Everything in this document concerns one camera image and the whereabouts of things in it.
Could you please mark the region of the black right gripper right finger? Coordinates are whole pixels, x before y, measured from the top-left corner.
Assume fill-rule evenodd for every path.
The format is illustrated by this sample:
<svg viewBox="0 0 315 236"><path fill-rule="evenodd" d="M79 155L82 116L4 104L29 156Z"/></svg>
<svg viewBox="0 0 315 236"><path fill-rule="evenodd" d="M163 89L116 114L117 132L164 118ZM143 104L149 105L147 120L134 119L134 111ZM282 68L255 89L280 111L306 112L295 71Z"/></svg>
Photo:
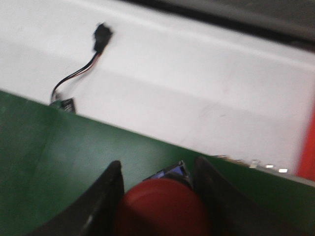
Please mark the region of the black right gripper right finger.
<svg viewBox="0 0 315 236"><path fill-rule="evenodd" d="M215 236L301 236L302 230L265 211L226 180L204 157L194 161L194 190Z"/></svg>

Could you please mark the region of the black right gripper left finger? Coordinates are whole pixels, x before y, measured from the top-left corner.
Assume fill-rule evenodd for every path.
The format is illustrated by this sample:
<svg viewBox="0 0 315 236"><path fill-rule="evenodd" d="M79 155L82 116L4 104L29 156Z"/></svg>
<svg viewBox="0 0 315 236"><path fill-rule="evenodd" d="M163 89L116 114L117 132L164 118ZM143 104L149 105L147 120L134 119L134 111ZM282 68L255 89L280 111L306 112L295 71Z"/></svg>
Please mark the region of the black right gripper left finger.
<svg viewBox="0 0 315 236"><path fill-rule="evenodd" d="M118 203L124 195L121 162L109 164L74 203L29 236L112 236Z"/></svg>

